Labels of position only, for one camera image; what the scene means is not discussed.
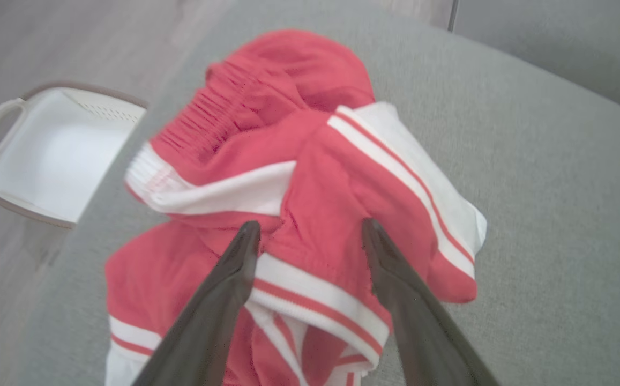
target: gray sofa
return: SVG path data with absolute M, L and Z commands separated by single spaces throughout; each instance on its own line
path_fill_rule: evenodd
M 459 0 L 453 31 L 620 103 L 620 0 Z
M 124 190 L 136 149 L 204 83 L 208 64 L 268 30 L 329 36 L 488 218 L 478 299 L 449 306 L 502 384 L 620 384 L 620 106 L 516 58 L 363 2 L 241 2 L 149 108 L 40 293 L 20 384 L 101 384 L 103 265 L 165 221 Z M 393 342 L 365 384 L 403 384 Z

